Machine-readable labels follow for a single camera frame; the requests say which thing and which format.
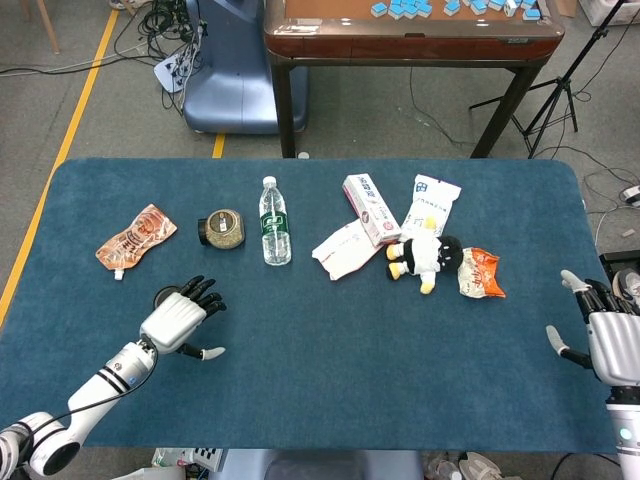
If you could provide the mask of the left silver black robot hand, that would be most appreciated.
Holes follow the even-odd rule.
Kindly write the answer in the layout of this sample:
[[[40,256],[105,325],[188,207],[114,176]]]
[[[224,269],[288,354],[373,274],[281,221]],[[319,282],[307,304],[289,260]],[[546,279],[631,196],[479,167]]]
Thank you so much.
[[[166,286],[154,297],[154,309],[142,322],[140,336],[148,338],[160,355],[181,353],[200,361],[216,359],[225,347],[194,347],[188,339],[201,324],[217,312],[225,311],[222,296],[209,289],[214,279],[198,275],[183,286]]]

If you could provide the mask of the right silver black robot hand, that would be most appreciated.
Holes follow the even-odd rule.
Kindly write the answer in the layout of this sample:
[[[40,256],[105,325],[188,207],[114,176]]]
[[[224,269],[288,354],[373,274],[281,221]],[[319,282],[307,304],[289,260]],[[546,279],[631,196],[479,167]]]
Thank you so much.
[[[586,328],[589,351],[567,345],[553,325],[545,327],[548,341],[561,358],[591,370],[610,387],[639,385],[639,311],[613,294],[604,283],[581,280],[561,271],[562,285],[571,290]]]

